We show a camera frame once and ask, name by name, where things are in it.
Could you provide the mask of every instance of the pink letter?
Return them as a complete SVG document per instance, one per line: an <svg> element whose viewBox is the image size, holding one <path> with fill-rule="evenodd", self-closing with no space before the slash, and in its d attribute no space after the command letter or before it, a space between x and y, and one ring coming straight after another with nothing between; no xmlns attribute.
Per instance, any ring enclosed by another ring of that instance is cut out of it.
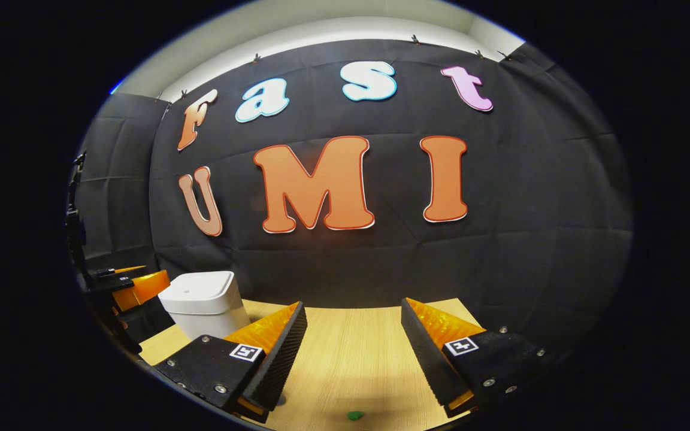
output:
<svg viewBox="0 0 690 431"><path fill-rule="evenodd" d="M452 68L441 69L441 74L445 77L451 77L460 98L471 108L487 112L494 107L494 104L490 100L482 98L476 89L476 85L483 85L481 80L468 74L465 68L453 66Z"/></svg>

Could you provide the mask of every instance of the orange letter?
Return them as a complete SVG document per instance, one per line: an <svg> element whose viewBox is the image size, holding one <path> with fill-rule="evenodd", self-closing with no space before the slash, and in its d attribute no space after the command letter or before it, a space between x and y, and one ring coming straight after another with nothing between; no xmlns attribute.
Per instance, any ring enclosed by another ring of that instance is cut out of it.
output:
<svg viewBox="0 0 690 431"><path fill-rule="evenodd" d="M419 146L430 155L430 205L422 214L425 220L454 221L468 214L462 201L462 154L468 150L465 141L449 136L429 136Z"/></svg>
<svg viewBox="0 0 690 431"><path fill-rule="evenodd" d="M222 232L222 221L220 221L220 212L217 210L217 204L214 203L214 196L211 194L209 175L208 166L200 167L193 174L193 176L196 177L196 182L199 183L202 189L204 204L206 204L207 211L209 212L208 220L201 215L201 211L196 204L196 197L193 194L192 188L193 178L191 175L183 175L177 183L180 185L180 190L183 191L183 196L186 198L186 205L188 205L188 211L191 213L191 218L193 218L193 222L196 226L206 235L217 236Z"/></svg>
<svg viewBox="0 0 690 431"><path fill-rule="evenodd" d="M217 90L212 90L202 96L201 99L193 102L193 104L186 109L186 122L183 125L183 137L180 138L180 142L177 144L178 151L183 151L183 148L193 144L196 140L196 135L199 134L199 132L196 131L196 126L200 126L204 121L207 104L213 103L216 98Z"/></svg>
<svg viewBox="0 0 690 431"><path fill-rule="evenodd" d="M329 195L329 214L324 226L333 230L365 229L374 224L364 198L362 161L369 141L360 136L341 136L323 146L313 175L299 163L287 145L274 145L255 154L255 164L265 178L268 218L262 228L268 233L295 230L295 219L287 214L287 204L307 229L316 227L321 205Z"/></svg>

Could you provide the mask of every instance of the orange soft finger pad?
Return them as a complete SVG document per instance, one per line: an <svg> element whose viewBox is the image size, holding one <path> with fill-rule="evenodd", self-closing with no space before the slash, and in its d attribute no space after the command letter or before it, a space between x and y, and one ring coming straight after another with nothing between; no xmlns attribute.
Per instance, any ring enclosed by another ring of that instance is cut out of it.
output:
<svg viewBox="0 0 690 431"><path fill-rule="evenodd" d="M226 336L225 340L262 347L267 355L271 352L273 346L276 345L276 341L279 340L282 330L289 322L298 304L299 301L276 311L274 314L265 316L253 324L242 327L231 335Z"/></svg>
<svg viewBox="0 0 690 431"><path fill-rule="evenodd" d="M432 338L433 344L439 350L443 349L444 343L486 331L478 325L463 321L463 319L457 316L452 316L426 303L414 301L410 298L406 298L406 302L414 310L414 313L417 314L419 321L422 322L428 335Z"/></svg>

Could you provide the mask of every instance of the white ceiling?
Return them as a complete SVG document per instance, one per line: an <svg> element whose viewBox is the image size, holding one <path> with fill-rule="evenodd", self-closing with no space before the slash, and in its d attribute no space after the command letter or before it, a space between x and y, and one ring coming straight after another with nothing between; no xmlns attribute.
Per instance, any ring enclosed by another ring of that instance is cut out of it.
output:
<svg viewBox="0 0 690 431"><path fill-rule="evenodd" d="M507 54L523 43L498 25L439 0L257 0L176 39L132 72L117 91L155 98L224 51L285 28L337 17L394 17L422 22L474 36L483 44L485 39L496 39L496 49L506 50Z"/></svg>

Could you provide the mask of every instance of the white wall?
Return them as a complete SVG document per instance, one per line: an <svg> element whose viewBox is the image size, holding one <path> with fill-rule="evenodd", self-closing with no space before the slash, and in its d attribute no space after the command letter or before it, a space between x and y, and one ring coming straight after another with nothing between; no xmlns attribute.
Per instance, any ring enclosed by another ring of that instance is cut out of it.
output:
<svg viewBox="0 0 690 431"><path fill-rule="evenodd" d="M487 38L493 44L491 46L449 28L394 17L338 17L308 22L260 36L218 54L170 84L162 92L161 99L175 101L181 97L181 90L192 90L214 77L245 65L252 61L255 53L267 57L296 47L324 42L356 39L411 41L411 35L416 35L420 43L438 44L467 52L481 50L484 57L497 61L502 58L497 50L509 54L523 43L498 26L488 24L485 31L477 34ZM490 36L488 32L499 32L504 35Z"/></svg>

